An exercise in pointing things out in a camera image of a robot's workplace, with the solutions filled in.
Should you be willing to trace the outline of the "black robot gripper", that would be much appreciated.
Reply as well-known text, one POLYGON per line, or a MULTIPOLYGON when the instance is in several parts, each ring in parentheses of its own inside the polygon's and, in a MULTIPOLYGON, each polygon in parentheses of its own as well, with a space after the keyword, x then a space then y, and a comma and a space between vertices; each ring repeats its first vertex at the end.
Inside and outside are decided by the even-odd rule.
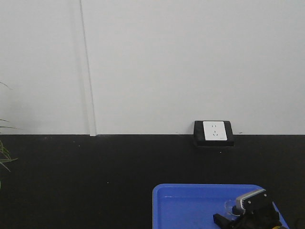
POLYGON ((232 207, 233 215, 240 215, 235 220, 229 220, 220 214, 213 214, 214 224, 224 226, 224 229, 279 229, 279 213, 273 204, 243 213, 243 209, 232 207))

